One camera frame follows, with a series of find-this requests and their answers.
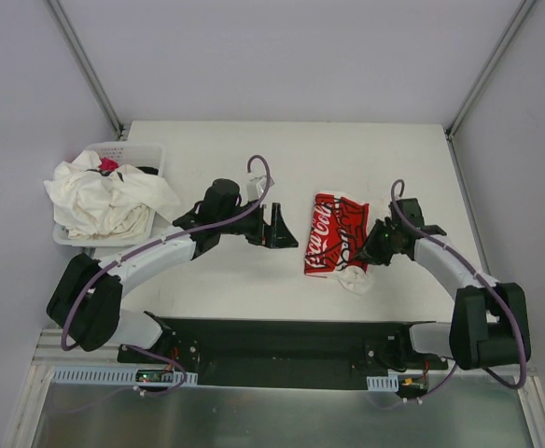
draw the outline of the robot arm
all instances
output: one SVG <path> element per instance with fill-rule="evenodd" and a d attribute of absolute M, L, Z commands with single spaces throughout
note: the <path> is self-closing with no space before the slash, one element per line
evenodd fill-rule
<path fill-rule="evenodd" d="M 412 324 L 407 334 L 402 335 L 399 349 L 452 358 L 464 370 L 517 363 L 520 354 L 512 324 L 495 301 L 491 288 L 517 322 L 525 359 L 529 359 L 531 348 L 523 290 L 517 284 L 503 284 L 490 275 L 476 272 L 454 251 L 443 229 L 425 224 L 416 199 L 395 200 L 389 208 L 391 217 L 376 221 L 356 259 L 388 266 L 394 255 L 407 255 L 426 268 L 454 299 L 450 324 Z M 488 313 L 496 316 L 497 322 L 489 322 Z"/>
<path fill-rule="evenodd" d="M 140 348 L 161 343 L 166 326 L 156 316 L 121 309 L 122 298 L 137 286 L 203 255 L 218 244 L 223 233 L 243 235 L 251 245 L 268 248 L 298 246 L 279 203 L 272 204 L 271 224 L 265 222 L 264 206 L 259 206 L 261 182 L 262 177 L 248 184 L 248 202 L 240 205 L 239 186 L 218 179 L 204 199 L 176 219 L 163 235 L 100 260 L 86 254 L 74 257 L 49 302 L 48 315 L 64 329 L 69 327 L 68 334 L 86 351 L 105 343 Z M 98 278 L 79 301 L 83 288 L 94 277 Z"/>

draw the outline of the coca-cola logo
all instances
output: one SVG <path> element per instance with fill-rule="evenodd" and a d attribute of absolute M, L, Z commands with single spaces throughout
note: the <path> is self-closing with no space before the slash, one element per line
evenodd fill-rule
<path fill-rule="evenodd" d="M 316 195 L 310 241 L 306 248 L 306 273 L 327 273 L 349 265 L 365 268 L 353 261 L 366 238 L 368 205 L 344 197 Z"/>
<path fill-rule="evenodd" d="M 312 215 L 312 231 L 306 250 L 306 264 L 313 268 L 324 268 L 326 265 L 316 254 L 323 255 L 328 250 L 328 233 L 332 217 L 330 203 L 316 204 Z"/>

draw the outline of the wire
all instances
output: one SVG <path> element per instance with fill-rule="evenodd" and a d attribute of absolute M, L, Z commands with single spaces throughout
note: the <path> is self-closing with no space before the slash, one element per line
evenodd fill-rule
<path fill-rule="evenodd" d="M 228 219 L 223 219 L 222 221 L 215 222 L 213 224 L 206 224 L 204 226 L 195 227 L 193 229 L 188 229 L 186 231 L 179 231 L 177 233 L 173 233 L 171 235 L 168 235 L 164 241 L 171 241 L 175 238 L 180 238 L 185 235 L 190 235 L 192 233 L 195 233 L 197 231 L 210 231 L 212 229 L 216 229 L 218 227 L 226 226 L 228 224 L 231 224 L 232 222 L 239 221 L 240 219 L 243 219 L 244 217 L 247 217 L 249 214 L 254 212 L 258 207 L 260 207 L 260 204 L 262 201 L 264 201 L 264 198 L 269 192 L 269 189 L 271 187 L 271 169 L 269 168 L 268 162 L 260 156 L 260 155 L 254 155 L 250 157 L 247 161 L 247 172 L 252 172 L 252 162 L 254 160 L 258 159 L 262 162 L 264 165 L 264 170 L 266 171 L 266 185 L 264 186 L 264 191 L 262 191 L 262 195 L 256 199 L 256 201 L 250 206 L 248 209 L 244 210 L 239 215 L 236 215 L 235 217 L 230 217 Z M 149 250 L 152 247 L 155 247 L 157 245 L 162 245 L 162 240 L 155 240 L 150 243 L 147 243 L 145 245 L 141 245 L 140 247 L 134 249 L 133 251 L 129 252 L 128 254 L 125 254 L 121 257 L 120 262 L 125 262 L 128 259 L 131 259 L 135 257 L 136 255 L 139 255 L 147 250 Z M 78 343 L 73 343 L 71 345 L 67 345 L 67 336 L 69 335 L 69 329 L 71 328 L 71 324 L 74 320 L 74 317 L 76 316 L 77 309 L 79 308 L 79 305 L 82 303 L 84 298 L 86 297 L 86 294 L 88 291 L 94 286 L 94 284 L 98 281 L 99 278 L 101 278 L 103 275 L 108 273 L 111 269 L 118 266 L 117 261 L 112 261 L 111 263 L 104 266 L 103 269 L 101 269 L 98 273 L 96 273 L 90 281 L 79 291 L 79 294 L 77 294 L 76 300 L 74 301 L 73 306 L 71 307 L 71 310 L 69 310 L 69 314 L 67 315 L 67 318 L 65 319 L 65 325 L 63 325 L 63 333 L 61 334 L 61 348 L 68 352 L 69 350 L 73 350 L 74 348 L 78 347 Z"/>
<path fill-rule="evenodd" d="M 397 186 L 401 186 L 401 191 L 399 193 L 399 198 L 403 196 L 403 190 L 405 190 L 405 181 L 403 179 L 396 180 L 393 185 L 391 186 L 391 203 L 393 204 L 393 208 L 397 212 L 398 216 L 401 218 L 401 221 L 405 224 L 406 227 L 408 227 L 411 231 L 414 233 L 417 233 L 423 238 L 426 238 L 428 241 L 434 243 L 435 245 L 439 245 L 440 247 L 443 247 L 444 250 L 449 252 L 451 255 L 453 255 L 461 264 L 465 266 L 465 268 L 478 280 L 478 282 L 486 288 L 486 290 L 489 292 L 489 294 L 495 299 L 498 306 L 503 310 L 503 313 L 505 314 L 505 317 L 509 320 L 511 331 L 513 333 L 513 338 L 515 338 L 515 343 L 517 344 L 517 351 L 519 355 L 519 381 L 517 383 L 509 383 L 502 377 L 500 377 L 497 373 L 492 371 L 491 369 L 484 369 L 490 376 L 492 376 L 494 379 L 496 379 L 499 383 L 504 385 L 505 387 L 508 387 L 510 389 L 520 389 L 524 387 L 525 380 L 527 378 L 527 360 L 525 359 L 525 350 L 524 350 L 524 339 L 522 338 L 522 333 L 519 329 L 519 324 L 517 323 L 517 320 L 515 319 L 515 316 L 511 312 L 511 309 L 505 301 L 496 293 L 496 291 L 493 289 L 493 287 L 490 286 L 490 284 L 486 281 L 484 277 L 480 275 L 480 273 L 476 270 L 476 268 L 473 267 L 473 265 L 466 260 L 466 258 L 461 255 L 459 252 L 457 252 L 455 249 L 450 247 L 449 245 L 445 245 L 444 242 L 438 240 L 437 238 L 428 235 L 424 231 L 419 230 L 417 227 L 415 227 L 409 219 L 405 217 L 401 209 L 397 206 L 397 198 L 398 196 L 395 193 L 395 190 Z M 440 388 L 446 380 L 448 380 L 452 374 L 454 373 L 455 367 L 452 369 L 449 375 L 432 391 L 434 392 L 438 388 Z"/>

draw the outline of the metal frame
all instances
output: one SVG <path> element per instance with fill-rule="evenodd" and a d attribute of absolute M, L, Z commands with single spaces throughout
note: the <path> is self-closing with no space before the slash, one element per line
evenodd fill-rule
<path fill-rule="evenodd" d="M 74 26 L 67 17 L 67 13 L 65 12 L 65 9 L 63 9 L 61 1 L 46 0 L 46 2 L 49 6 L 49 10 L 52 13 L 55 22 L 57 23 L 57 26 L 59 27 L 59 30 L 63 33 L 63 37 L 65 39 L 65 42 L 67 43 L 67 46 L 69 47 L 74 55 L 74 58 L 76 59 L 79 71 L 88 82 L 88 87 L 92 91 L 94 98 L 96 98 L 98 106 L 100 106 L 101 110 L 105 114 L 106 119 L 113 128 L 116 137 L 119 139 L 123 131 L 123 125 L 119 120 L 115 108 L 113 107 L 110 100 L 108 99 L 108 96 L 106 95 L 106 91 L 103 87 L 103 84 L 101 83 L 101 80 L 98 78 L 98 75 L 96 75 L 96 72 L 94 71 L 94 67 L 92 66 L 92 63 L 88 58 L 88 55 L 86 54 L 86 50 L 84 50 L 84 47 L 82 46 L 79 37 L 77 36 L 76 30 L 74 29 Z"/>
<path fill-rule="evenodd" d="M 519 400 L 534 447 L 545 448 L 545 397 L 537 376 L 528 377 L 524 388 L 519 390 Z"/>
<path fill-rule="evenodd" d="M 449 140 L 453 140 L 454 135 L 457 133 L 457 131 L 459 131 L 459 128 L 461 128 L 461 125 L 466 119 L 470 109 L 474 106 L 476 101 L 486 89 L 486 86 L 492 78 L 492 74 L 503 60 L 503 57 L 515 40 L 515 37 L 517 37 L 517 35 L 520 33 L 522 27 L 527 22 L 530 13 L 534 10 L 539 1 L 540 0 L 524 0 L 515 11 L 515 14 L 513 14 L 507 28 L 505 28 L 505 31 L 498 39 L 495 48 L 476 77 L 471 89 L 469 90 L 468 96 L 457 111 L 453 123 L 451 126 L 449 126 L 447 130 L 447 138 Z"/>

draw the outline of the white table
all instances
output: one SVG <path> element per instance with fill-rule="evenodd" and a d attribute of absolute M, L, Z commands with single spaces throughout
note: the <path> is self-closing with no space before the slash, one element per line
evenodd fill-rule
<path fill-rule="evenodd" d="M 233 179 L 243 188 L 247 159 L 263 155 L 276 182 L 265 202 L 281 203 L 300 242 L 298 249 L 271 250 L 224 235 L 201 258 L 129 294 L 124 299 L 129 309 L 204 318 L 450 321 L 451 298 L 405 256 L 394 257 L 389 267 L 369 267 L 373 287 L 361 297 L 336 280 L 303 274 L 314 195 L 337 190 L 363 201 L 387 199 L 397 178 L 406 180 L 405 197 L 419 199 L 426 222 L 442 226 L 480 265 L 441 126 L 135 121 L 128 139 L 166 148 L 164 176 L 181 198 L 180 215 L 216 178 Z M 257 161 L 253 168 L 261 169 Z"/>

